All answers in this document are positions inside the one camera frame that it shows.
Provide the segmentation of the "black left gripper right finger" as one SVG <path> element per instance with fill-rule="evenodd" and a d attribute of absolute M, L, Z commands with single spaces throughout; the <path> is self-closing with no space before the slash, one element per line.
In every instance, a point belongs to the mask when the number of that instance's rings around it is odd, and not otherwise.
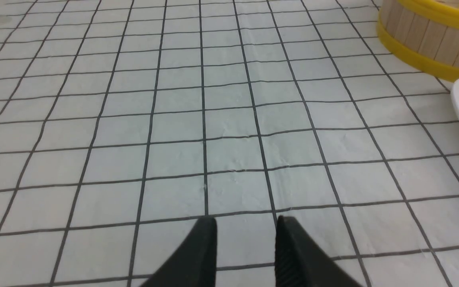
<path fill-rule="evenodd" d="M 359 287 L 311 238 L 298 220 L 279 216 L 275 236 L 277 287 Z"/>

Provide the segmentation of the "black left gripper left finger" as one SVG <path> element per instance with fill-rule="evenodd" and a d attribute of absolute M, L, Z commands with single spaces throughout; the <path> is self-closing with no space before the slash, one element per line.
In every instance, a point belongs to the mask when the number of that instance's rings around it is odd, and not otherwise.
<path fill-rule="evenodd" d="M 198 219 L 175 252 L 143 287 L 214 287 L 216 285 L 217 223 Z"/>

